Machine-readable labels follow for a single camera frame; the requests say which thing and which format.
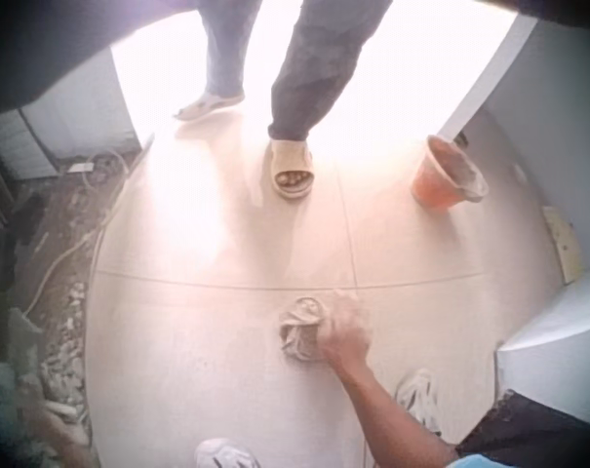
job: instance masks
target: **foot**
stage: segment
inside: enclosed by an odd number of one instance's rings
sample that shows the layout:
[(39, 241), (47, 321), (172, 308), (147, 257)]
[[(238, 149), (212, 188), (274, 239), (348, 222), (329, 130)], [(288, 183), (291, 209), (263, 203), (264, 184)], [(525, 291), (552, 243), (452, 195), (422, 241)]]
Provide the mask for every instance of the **foot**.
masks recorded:
[(195, 450), (197, 468), (260, 468), (246, 448), (227, 439), (209, 439)]
[(235, 97), (220, 97), (204, 92), (195, 102), (180, 109), (174, 117), (183, 122), (189, 122), (203, 117), (204, 115), (208, 115), (214, 110), (236, 105), (239, 102), (242, 102), (243, 99), (245, 99), (243, 93)]
[(271, 140), (273, 186), (286, 198), (307, 195), (314, 182), (312, 154), (305, 141)]
[(408, 374), (397, 386), (394, 400), (430, 432), (442, 436), (438, 423), (438, 389), (429, 370)]

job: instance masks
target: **orange bucket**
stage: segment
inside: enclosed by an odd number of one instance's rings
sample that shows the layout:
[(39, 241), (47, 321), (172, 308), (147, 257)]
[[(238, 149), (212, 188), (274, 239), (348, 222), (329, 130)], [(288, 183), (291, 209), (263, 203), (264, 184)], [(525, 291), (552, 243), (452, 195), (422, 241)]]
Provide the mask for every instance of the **orange bucket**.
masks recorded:
[(490, 188), (481, 171), (451, 142), (428, 136), (424, 157), (412, 182), (412, 195), (426, 207), (445, 210), (467, 200), (483, 200)]

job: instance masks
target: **white wire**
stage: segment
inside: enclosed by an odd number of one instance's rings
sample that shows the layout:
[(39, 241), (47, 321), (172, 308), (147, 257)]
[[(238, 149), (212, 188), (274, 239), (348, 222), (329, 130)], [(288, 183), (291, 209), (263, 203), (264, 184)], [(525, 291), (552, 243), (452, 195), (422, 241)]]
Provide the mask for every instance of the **white wire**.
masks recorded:
[[(138, 154), (137, 158), (135, 159), (134, 163), (133, 163), (133, 168), (138, 164), (138, 162), (140, 162), (143, 158), (143, 156), (147, 153), (147, 151), (149, 150), (149, 148), (151, 147), (151, 143), (153, 142), (154, 139), (154, 134), (152, 134), (149, 139), (147, 140), (144, 148), (142, 149), (142, 151)], [(111, 148), (106, 148), (105, 151), (107, 151), (108, 153), (112, 154), (113, 156), (117, 157), (119, 159), (119, 161), (121, 161), (121, 165), (124, 169), (124, 177), (123, 180), (121, 182), (121, 190), (119, 192), (119, 195), (117, 196), (117, 201), (119, 199), (121, 199), (121, 197), (123, 196), (123, 194), (125, 193), (125, 188), (126, 188), (126, 182), (128, 181), (128, 178), (130, 177), (130, 168), (128, 167), (128, 164), (126, 163), (126, 161), (123, 159), (123, 157), (116, 152), (114, 149)], [(89, 156), (87, 158), (87, 163), (90, 163), (96, 156), (100, 155), (101, 153), (98, 154), (92, 154), (91, 156)], [(85, 186), (93, 191), (93, 192), (98, 192), (88, 181), (87, 178), (85, 177), (85, 173), (82, 173), (82, 181), (84, 182)], [(117, 190), (113, 191), (113, 197), (115, 196), (115, 193), (117, 193)], [(109, 206), (112, 206), (116, 201), (115, 200), (110, 200), (110, 204)], [(32, 311), (32, 309), (34, 309), (34, 307), (37, 305), (37, 303), (39, 302), (39, 299), (41, 298), (41, 294), (43, 293), (43, 290), (45, 288), (45, 285), (48, 283), (48, 280), (50, 279), (50, 277), (52, 276), (52, 273), (54, 272), (54, 270), (57, 268), (57, 266), (59, 266), (59, 264), (66, 259), (68, 256), (72, 255), (73, 253), (75, 253), (76, 251), (78, 251), (82, 246), (84, 246), (89, 239), (91, 239), (94, 235), (96, 235), (101, 229), (103, 229), (117, 214), (118, 210), (108, 210), (107, 215), (104, 217), (104, 219), (102, 220), (102, 222), (99, 224), (99, 226), (97, 226), (95, 229), (93, 229), (92, 231), (86, 233), (84, 236), (82, 236), (82, 238), (73, 246), (71, 246), (69, 249), (67, 249), (66, 251), (64, 251), (63, 253), (61, 253), (59, 256), (57, 256), (57, 258), (52, 262), (52, 264), (48, 267), (48, 269), (45, 272), (45, 275), (43, 275), (43, 280), (41, 280), (41, 283), (39, 284), (39, 288), (37, 289), (37, 292), (35, 293), (35, 295), (32, 297), (32, 300), (30, 301), (30, 304), (28, 305), (28, 307), (23, 311), (23, 315), (25, 317), (28, 316), (28, 314)]]

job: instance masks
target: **hand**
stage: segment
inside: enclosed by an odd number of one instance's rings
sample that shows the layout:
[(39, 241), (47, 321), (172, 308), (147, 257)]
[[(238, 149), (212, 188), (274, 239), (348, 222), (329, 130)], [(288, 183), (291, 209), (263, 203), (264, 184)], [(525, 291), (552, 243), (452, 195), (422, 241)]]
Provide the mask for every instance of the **hand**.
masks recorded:
[(368, 368), (371, 347), (367, 314), (354, 294), (333, 292), (325, 301), (327, 317), (318, 329), (318, 349), (338, 377)]

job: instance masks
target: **tile grout line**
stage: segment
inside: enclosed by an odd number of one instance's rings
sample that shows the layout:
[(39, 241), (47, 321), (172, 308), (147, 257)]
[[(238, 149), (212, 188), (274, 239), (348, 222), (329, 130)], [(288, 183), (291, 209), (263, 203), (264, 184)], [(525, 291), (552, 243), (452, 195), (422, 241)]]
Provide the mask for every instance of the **tile grout line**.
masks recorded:
[(344, 215), (344, 223), (346, 224), (346, 239), (349, 244), (349, 256), (351, 258), (351, 270), (353, 271), (353, 283), (355, 288), (358, 288), (357, 272), (355, 270), (355, 254), (353, 253), (353, 239), (351, 238), (351, 223), (346, 212), (346, 200), (344, 199), (344, 190), (342, 189), (342, 179), (340, 178), (340, 170), (337, 166), (337, 161), (334, 158), (335, 178), (337, 180), (337, 188), (340, 192), (340, 202), (342, 204), (342, 214)]
[(151, 283), (159, 283), (172, 286), (186, 286), (189, 288), (205, 288), (212, 290), (232, 290), (232, 291), (264, 291), (264, 292), (305, 292), (305, 291), (332, 291), (332, 290), (347, 290), (347, 291), (370, 291), (370, 290), (388, 290), (392, 288), (408, 288), (412, 286), (430, 285), (437, 283), (448, 283), (451, 281), (464, 280), (468, 278), (476, 278), (483, 276), (485, 272), (468, 273), (465, 275), (451, 276), (447, 278), (438, 278), (434, 280), (415, 281), (411, 283), (386, 284), (386, 285), (370, 285), (370, 286), (328, 286), (328, 287), (307, 287), (307, 288), (258, 288), (249, 286), (226, 286), (226, 285), (208, 285), (204, 283), (184, 283), (183, 281), (161, 280), (158, 278), (147, 278), (138, 275), (129, 275), (126, 273), (116, 273), (113, 271), (97, 270), (95, 274), (102, 274), (112, 276), (115, 278), (122, 278), (127, 280), (138, 280)]

